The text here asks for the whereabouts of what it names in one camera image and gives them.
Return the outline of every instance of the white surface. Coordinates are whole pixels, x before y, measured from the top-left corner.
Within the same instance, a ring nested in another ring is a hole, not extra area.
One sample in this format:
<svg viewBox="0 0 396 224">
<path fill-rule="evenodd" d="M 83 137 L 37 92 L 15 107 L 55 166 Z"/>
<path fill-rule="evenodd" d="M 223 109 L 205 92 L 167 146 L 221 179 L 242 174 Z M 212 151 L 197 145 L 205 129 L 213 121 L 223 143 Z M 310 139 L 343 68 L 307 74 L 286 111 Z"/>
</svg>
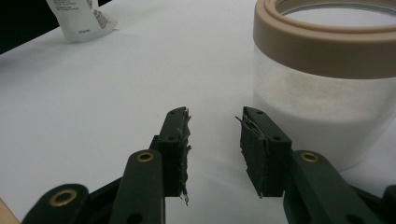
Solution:
<svg viewBox="0 0 396 224">
<path fill-rule="evenodd" d="M 60 29 L 0 55 L 0 197 L 22 219 L 49 189 L 99 189 L 149 147 L 166 113 L 190 109 L 187 207 L 168 223 L 287 223 L 281 199 L 260 199 L 240 153 L 252 100 L 255 1 L 114 0 L 109 36 L 66 44 Z M 396 183 L 396 123 L 343 172 L 380 195 Z"/>
</svg>

